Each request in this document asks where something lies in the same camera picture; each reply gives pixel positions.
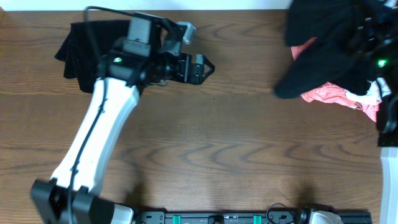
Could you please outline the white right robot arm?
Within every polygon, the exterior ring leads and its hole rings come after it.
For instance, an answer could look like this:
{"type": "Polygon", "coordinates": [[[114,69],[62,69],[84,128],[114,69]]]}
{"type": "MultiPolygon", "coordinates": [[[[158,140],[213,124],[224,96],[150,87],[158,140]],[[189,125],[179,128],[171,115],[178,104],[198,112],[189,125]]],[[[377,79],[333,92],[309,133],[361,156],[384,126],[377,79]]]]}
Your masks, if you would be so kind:
{"type": "Polygon", "coordinates": [[[397,223],[397,1],[355,1],[363,21],[358,56],[377,68],[391,93],[381,96],[376,113],[381,148],[380,223],[397,223]]]}

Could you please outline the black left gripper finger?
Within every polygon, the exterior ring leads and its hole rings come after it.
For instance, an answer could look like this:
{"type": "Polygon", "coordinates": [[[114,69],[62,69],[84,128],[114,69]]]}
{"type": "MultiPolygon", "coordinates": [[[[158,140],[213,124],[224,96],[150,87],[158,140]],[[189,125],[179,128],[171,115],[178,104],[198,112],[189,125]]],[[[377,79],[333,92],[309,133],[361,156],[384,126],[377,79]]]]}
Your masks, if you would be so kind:
{"type": "Polygon", "coordinates": [[[211,74],[215,72],[215,69],[210,69],[207,72],[201,71],[201,74],[198,76],[198,84],[201,85],[211,74]]]}
{"type": "Polygon", "coordinates": [[[201,65],[205,65],[210,69],[215,69],[215,66],[202,54],[198,55],[198,63],[201,65]]]}

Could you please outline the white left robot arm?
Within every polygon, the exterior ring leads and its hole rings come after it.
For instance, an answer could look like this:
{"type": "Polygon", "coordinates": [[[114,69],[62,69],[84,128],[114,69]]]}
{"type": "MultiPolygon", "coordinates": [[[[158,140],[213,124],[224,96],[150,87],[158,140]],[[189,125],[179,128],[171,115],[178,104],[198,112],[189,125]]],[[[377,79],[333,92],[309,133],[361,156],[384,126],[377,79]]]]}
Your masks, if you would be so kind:
{"type": "Polygon", "coordinates": [[[142,89],[164,80],[202,84],[215,66],[202,54],[154,57],[111,51],[77,135],[50,180],[36,180],[30,195],[44,223],[133,223],[134,209],[100,198],[106,168],[122,127],[142,89]]]}

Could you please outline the black polo shirt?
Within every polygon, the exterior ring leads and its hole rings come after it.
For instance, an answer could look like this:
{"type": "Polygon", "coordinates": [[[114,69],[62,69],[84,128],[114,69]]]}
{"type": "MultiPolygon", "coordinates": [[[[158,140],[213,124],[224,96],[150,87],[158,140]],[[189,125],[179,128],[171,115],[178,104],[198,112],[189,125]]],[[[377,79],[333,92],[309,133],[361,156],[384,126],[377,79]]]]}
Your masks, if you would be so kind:
{"type": "Polygon", "coordinates": [[[329,82],[363,96],[376,68],[360,54],[366,49],[366,18],[375,19],[380,1],[293,0],[285,44],[308,44],[274,87],[279,98],[296,98],[329,82]]]}

